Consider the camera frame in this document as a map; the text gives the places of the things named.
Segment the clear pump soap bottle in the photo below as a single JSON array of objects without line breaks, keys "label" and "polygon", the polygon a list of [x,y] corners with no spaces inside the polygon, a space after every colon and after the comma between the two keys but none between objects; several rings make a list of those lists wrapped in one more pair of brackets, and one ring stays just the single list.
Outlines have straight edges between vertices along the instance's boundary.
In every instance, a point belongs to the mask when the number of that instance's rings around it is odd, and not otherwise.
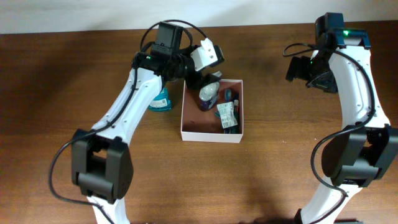
[{"label": "clear pump soap bottle", "polygon": [[199,92],[200,109],[202,111],[208,111],[212,109],[218,100],[218,92],[220,89],[220,77],[222,73],[220,71],[213,73],[218,78],[217,81],[204,86]]}]

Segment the teal mouthwash bottle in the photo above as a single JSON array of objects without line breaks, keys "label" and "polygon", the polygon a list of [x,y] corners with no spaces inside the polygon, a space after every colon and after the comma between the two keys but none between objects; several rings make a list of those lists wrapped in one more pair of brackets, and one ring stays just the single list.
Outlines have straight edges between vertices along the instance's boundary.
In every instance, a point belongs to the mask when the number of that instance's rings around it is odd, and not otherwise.
[{"label": "teal mouthwash bottle", "polygon": [[151,101],[148,109],[151,111],[168,111],[172,109],[169,91],[166,87]]}]

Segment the green white packet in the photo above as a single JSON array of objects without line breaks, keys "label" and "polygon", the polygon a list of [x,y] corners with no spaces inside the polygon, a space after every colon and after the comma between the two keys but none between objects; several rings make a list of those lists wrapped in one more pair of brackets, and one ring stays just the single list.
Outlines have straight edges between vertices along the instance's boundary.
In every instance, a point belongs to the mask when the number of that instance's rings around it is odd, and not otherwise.
[{"label": "green white packet", "polygon": [[234,115],[233,102],[218,104],[217,110],[220,115],[221,125],[223,129],[231,128],[238,125],[238,121]]}]

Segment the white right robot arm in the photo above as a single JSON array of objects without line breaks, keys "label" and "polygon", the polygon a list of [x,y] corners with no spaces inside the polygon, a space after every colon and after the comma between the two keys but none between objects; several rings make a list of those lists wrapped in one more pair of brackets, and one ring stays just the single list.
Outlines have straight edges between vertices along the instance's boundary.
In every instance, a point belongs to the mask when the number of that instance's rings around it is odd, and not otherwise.
[{"label": "white right robot arm", "polygon": [[381,179],[397,155],[397,129],[384,113],[371,72],[371,51],[365,30],[317,28],[311,57],[290,54],[286,79],[306,80],[325,89],[333,78],[340,98],[341,131],[313,148],[310,165],[320,185],[299,209],[295,223],[336,223],[349,200]]}]

